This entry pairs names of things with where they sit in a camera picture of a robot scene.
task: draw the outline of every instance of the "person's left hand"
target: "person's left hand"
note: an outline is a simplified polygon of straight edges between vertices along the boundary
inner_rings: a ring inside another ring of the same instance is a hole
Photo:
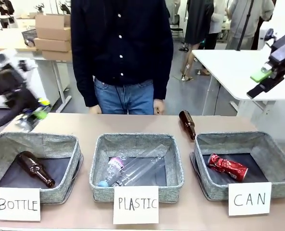
[[[165,112],[165,104],[163,100],[155,99],[153,101],[154,115],[162,115]]]

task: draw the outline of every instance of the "blue bottle cap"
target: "blue bottle cap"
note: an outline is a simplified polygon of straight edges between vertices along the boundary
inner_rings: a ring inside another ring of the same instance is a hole
[[[98,186],[99,187],[104,187],[104,188],[109,187],[109,185],[107,184],[107,182],[105,180],[100,181]]]

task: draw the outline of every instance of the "brown glass bottle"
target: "brown glass bottle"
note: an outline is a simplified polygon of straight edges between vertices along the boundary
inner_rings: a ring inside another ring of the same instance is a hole
[[[181,111],[179,113],[179,118],[183,125],[185,132],[191,137],[192,140],[195,140],[196,132],[195,132],[195,123],[188,111]]]
[[[55,185],[55,181],[45,171],[44,166],[31,152],[21,152],[16,156],[16,161],[23,170],[25,170],[31,177],[37,177],[48,188]]]

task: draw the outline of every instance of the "can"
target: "can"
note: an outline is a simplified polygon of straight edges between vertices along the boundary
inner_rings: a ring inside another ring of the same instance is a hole
[[[233,179],[243,181],[248,168],[238,162],[220,158],[216,154],[212,154],[208,159],[208,166],[218,172],[226,172]]]

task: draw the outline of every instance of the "white paper sign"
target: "white paper sign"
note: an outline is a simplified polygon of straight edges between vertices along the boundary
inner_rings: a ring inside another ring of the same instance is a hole
[[[40,189],[0,188],[0,220],[40,221]]]
[[[229,184],[229,216],[270,212],[271,182]]]
[[[158,186],[115,187],[113,223],[158,224]]]

